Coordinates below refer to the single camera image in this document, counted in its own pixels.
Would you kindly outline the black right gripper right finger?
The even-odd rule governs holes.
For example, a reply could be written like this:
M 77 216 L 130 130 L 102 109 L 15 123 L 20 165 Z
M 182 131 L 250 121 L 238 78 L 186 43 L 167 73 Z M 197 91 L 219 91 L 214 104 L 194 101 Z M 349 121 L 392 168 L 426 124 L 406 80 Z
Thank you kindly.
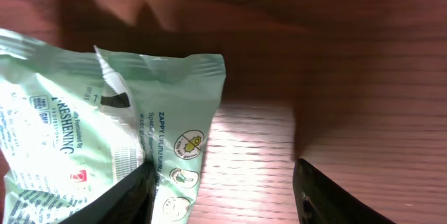
M 295 163 L 293 191 L 300 224 L 394 224 L 303 158 Z

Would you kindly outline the mint green wipes pack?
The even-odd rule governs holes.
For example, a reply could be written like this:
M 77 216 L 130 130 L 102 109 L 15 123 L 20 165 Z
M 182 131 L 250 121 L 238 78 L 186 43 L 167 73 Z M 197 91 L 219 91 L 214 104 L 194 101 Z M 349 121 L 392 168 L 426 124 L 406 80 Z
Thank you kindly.
M 60 223 L 151 161 L 151 223 L 186 223 L 225 78 L 220 54 L 73 52 L 2 30 L 3 221 Z

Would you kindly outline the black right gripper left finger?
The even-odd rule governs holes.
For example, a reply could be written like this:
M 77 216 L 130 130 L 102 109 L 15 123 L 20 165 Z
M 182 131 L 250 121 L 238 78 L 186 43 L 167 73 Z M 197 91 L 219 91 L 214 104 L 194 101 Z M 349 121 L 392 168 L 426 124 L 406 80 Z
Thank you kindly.
M 146 161 L 60 224 L 150 224 L 155 189 L 156 170 Z

